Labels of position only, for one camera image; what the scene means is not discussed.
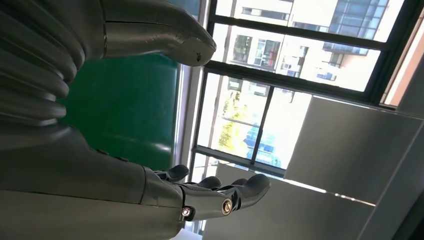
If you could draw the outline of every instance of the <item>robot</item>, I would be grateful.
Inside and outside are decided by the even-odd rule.
[[[185,166],[155,172],[108,156],[57,121],[56,99],[85,61],[161,52],[202,66],[215,50],[159,0],[0,0],[0,239],[170,239],[184,221],[257,203],[271,186],[262,174],[178,183]]]

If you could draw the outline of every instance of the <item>glass pane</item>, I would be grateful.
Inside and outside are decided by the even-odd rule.
[[[379,34],[371,39],[386,42],[403,2],[391,0],[387,7],[387,0],[218,0],[216,14],[356,38],[365,36],[339,25],[360,27],[366,16],[374,17]]]
[[[218,162],[219,161],[213,157],[196,153],[191,182],[199,183],[207,177],[215,176]]]
[[[380,55],[377,50],[237,26],[216,24],[215,29],[220,29],[213,34],[215,41],[227,44],[213,56],[216,61],[356,91],[365,89]],[[368,39],[376,34],[366,27],[342,25],[341,29],[346,34],[361,31]],[[332,54],[341,55],[337,66],[329,64]]]
[[[209,73],[198,144],[251,158],[270,87]]]
[[[309,94],[274,89],[256,161],[287,168],[310,101]]]

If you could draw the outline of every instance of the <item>metal screw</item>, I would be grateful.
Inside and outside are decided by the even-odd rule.
[[[227,216],[228,214],[231,213],[232,209],[233,209],[233,202],[231,201],[231,199],[229,198],[225,199],[222,204],[222,214]]]
[[[184,207],[182,209],[181,215],[183,215],[184,217],[188,217],[188,216],[190,216],[191,213],[192,213],[192,210],[190,208]]]

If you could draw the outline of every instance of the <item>building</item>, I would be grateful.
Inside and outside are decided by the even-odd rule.
[[[232,7],[231,1],[225,2]],[[232,17],[385,42],[402,5],[392,2],[238,0]],[[227,63],[357,91],[365,90],[380,55],[377,50],[236,26],[222,34],[229,37]]]

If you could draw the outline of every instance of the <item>building window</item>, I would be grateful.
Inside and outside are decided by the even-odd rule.
[[[277,20],[284,20],[288,21],[290,14],[279,12],[279,11],[269,11],[269,10],[261,10],[257,8],[250,8],[250,7],[243,7],[241,10],[242,14],[246,15],[252,15],[252,16],[258,16],[258,17],[264,17],[269,19],[277,19]]]
[[[234,52],[232,59],[234,61],[247,63],[249,51],[251,49],[252,38],[250,36],[237,35],[235,38]]]
[[[251,82],[249,85],[249,91],[253,92],[256,96],[267,97],[270,91],[270,86]]]
[[[228,78],[228,90],[241,91],[243,86],[243,80],[229,77]]]
[[[318,74],[316,75],[317,78],[335,81],[337,74],[335,71],[333,71],[335,68],[339,69],[342,61],[343,61],[343,54],[340,53],[334,53],[334,52],[327,52],[326,53],[327,58],[322,61],[324,65],[327,65],[324,68],[318,69]]]
[[[279,42],[259,39],[253,64],[274,70],[279,49]]]
[[[329,30],[329,28],[326,26],[319,26],[319,25],[297,22],[297,21],[293,22],[293,27],[297,29],[307,29],[307,30],[318,31],[323,33],[326,33]]]
[[[387,7],[387,0],[339,0],[328,32],[355,38],[373,40]],[[324,50],[346,54],[367,55],[353,47],[326,43]]]
[[[281,70],[283,75],[299,78],[302,67],[305,62],[305,57],[308,52],[307,46],[299,46],[299,51],[296,55],[285,55],[282,58]]]

